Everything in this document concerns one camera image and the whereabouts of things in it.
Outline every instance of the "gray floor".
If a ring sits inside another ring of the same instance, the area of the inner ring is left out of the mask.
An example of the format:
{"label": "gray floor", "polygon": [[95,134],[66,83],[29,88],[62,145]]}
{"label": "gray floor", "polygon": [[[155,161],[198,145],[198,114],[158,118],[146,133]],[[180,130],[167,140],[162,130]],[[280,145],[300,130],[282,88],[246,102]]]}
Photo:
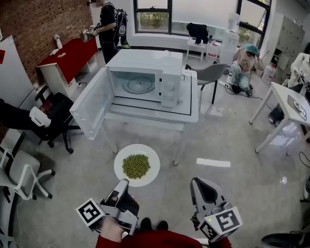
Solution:
{"label": "gray floor", "polygon": [[[199,65],[199,60],[189,58],[188,63],[193,67]],[[252,84],[254,96],[263,97],[268,86],[256,75]],[[310,158],[310,144],[298,140],[300,126],[288,125],[256,154],[257,145],[274,129],[267,118],[270,109],[265,107],[250,125],[249,118],[257,109],[259,99],[229,95],[219,85],[215,103],[211,105],[212,92],[213,84],[202,92],[199,122],[193,126],[178,166],[172,165],[172,158],[179,132],[107,122],[119,148],[142,143],[159,155],[161,169],[157,178],[142,188],[130,188],[140,205],[139,218],[148,216],[154,224],[160,219],[167,220],[170,230],[203,238],[200,232],[194,231],[190,221],[194,207],[189,187],[193,177],[203,177],[221,186],[226,198],[239,209],[244,225],[229,237],[234,248],[256,247],[267,234],[301,229],[305,206],[299,199],[310,169],[301,164],[298,152],[302,150]],[[273,97],[268,105],[276,105]],[[42,143],[38,153],[37,146],[28,141],[22,145],[24,150],[37,155],[43,168],[54,169],[56,176],[43,182],[53,199],[38,194],[36,201],[18,206],[14,236],[20,247],[49,244],[58,248],[95,247],[97,233],[86,228],[75,208],[90,197],[100,201],[118,182],[113,167],[115,154],[101,132],[94,141],[87,140],[80,131],[69,136],[74,148],[72,155],[65,151],[61,137],[54,148]],[[231,167],[198,165],[197,158],[230,161]]]}

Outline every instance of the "hand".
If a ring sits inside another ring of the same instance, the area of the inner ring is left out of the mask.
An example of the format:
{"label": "hand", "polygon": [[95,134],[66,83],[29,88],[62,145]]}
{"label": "hand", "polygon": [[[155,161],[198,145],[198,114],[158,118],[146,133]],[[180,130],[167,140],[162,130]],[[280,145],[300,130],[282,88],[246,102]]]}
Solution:
{"label": "hand", "polygon": [[117,220],[113,217],[103,219],[100,236],[113,242],[121,242],[124,229],[118,226]]}

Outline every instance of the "black backpack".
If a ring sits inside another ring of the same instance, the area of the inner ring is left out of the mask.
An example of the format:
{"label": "black backpack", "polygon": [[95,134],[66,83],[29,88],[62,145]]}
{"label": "black backpack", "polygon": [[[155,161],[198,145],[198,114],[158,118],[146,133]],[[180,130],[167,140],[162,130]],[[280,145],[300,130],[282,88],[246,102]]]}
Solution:
{"label": "black backpack", "polygon": [[116,20],[116,27],[115,27],[115,36],[118,37],[125,37],[126,40],[126,28],[128,23],[128,14],[123,9],[117,9],[112,3],[107,3],[105,5],[112,5],[114,7],[115,12],[115,20]]}

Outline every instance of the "microwave door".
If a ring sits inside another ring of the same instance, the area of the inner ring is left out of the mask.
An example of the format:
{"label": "microwave door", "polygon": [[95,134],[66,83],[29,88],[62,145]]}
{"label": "microwave door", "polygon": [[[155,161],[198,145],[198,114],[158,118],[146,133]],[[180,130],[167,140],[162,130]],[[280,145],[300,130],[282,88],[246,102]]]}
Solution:
{"label": "microwave door", "polygon": [[102,68],[70,109],[88,139],[94,140],[114,98],[109,68]]}

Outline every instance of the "white chair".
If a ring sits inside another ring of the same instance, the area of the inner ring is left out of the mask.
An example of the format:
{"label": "white chair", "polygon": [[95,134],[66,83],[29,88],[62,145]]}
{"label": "white chair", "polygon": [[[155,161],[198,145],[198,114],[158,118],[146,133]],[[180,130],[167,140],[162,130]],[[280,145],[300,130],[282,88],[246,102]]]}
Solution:
{"label": "white chair", "polygon": [[200,63],[202,63],[203,60],[203,55],[205,53],[205,51],[208,52],[208,44],[204,44],[203,42],[201,42],[200,44],[195,44],[195,40],[193,40],[191,37],[188,39],[187,42],[187,55],[186,55],[186,61],[188,59],[188,55],[190,52],[190,47],[195,47],[197,48],[199,51],[201,51],[201,56],[200,56]]}
{"label": "white chair", "polygon": [[3,170],[7,152],[9,152],[9,149],[5,150],[0,162],[0,187],[12,188],[22,199],[29,200],[31,198],[37,199],[37,197],[33,195],[33,189],[35,185],[37,185],[46,197],[52,198],[52,194],[49,194],[40,185],[39,179],[45,175],[54,176],[55,172],[53,170],[47,170],[38,174],[40,162],[26,152],[19,151],[12,162],[9,176],[7,176]]}

